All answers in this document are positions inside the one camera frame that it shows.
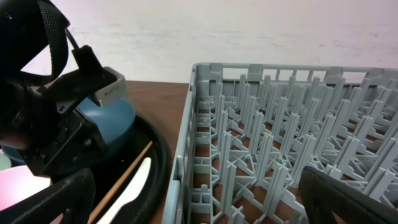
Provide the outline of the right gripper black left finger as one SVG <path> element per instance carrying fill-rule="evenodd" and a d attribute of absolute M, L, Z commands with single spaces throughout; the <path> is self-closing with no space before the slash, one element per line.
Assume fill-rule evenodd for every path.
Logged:
<path fill-rule="evenodd" d="M 85 168 L 1 211 L 1 223 L 51 223 L 61 214 L 62 223 L 87 223 L 95 193 L 93 173 Z"/>

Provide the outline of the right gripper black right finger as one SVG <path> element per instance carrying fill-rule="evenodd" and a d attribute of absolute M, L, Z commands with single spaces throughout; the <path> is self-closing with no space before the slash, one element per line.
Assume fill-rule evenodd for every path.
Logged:
<path fill-rule="evenodd" d="M 319 170 L 306 166 L 299 192 L 310 224 L 346 223 L 397 224 L 397 211 L 358 192 Z"/>

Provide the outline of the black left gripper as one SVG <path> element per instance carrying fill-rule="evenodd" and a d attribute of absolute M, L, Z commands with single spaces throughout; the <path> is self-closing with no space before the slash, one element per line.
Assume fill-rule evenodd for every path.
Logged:
<path fill-rule="evenodd" d="M 99 159 L 106 151 L 99 129 L 77 106 L 116 79 L 104 67 L 75 70 L 48 88 L 17 85 L 17 149 L 34 175 L 56 177 L 84 167 L 68 162 Z"/>

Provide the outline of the dark blue bowl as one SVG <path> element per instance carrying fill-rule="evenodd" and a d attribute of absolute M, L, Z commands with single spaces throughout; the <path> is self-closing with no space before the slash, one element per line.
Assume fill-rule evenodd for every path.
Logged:
<path fill-rule="evenodd" d="M 11 112 L 12 106 L 17 106 L 14 100 L 1 96 L 1 112 Z M 80 158 L 73 158 L 78 167 L 93 166 L 118 153 L 127 143 L 132 133 L 136 111 L 132 104 L 125 98 L 119 98 L 104 107 L 96 105 L 85 98 L 77 108 L 94 123 L 96 123 L 103 141 L 107 146 L 106 153 L 99 159 L 89 159 L 88 162 L 81 162 Z M 1 143 L 1 149 L 7 157 L 14 162 L 15 166 L 25 165 L 25 162 L 17 148 Z"/>

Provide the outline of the pale green bowl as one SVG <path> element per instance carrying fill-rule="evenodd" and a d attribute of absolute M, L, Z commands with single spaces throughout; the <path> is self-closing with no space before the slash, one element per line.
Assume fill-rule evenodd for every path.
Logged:
<path fill-rule="evenodd" d="M 0 171 L 9 169 L 12 167 L 12 162 L 5 154 L 0 153 Z"/>

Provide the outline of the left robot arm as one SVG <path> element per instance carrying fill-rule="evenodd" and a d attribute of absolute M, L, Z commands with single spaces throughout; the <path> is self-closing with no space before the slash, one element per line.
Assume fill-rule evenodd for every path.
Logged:
<path fill-rule="evenodd" d="M 34 175 L 74 172 L 108 151 L 78 105 L 116 77 L 91 47 L 77 46 L 69 24 L 47 0 L 1 2 L 1 145 Z"/>

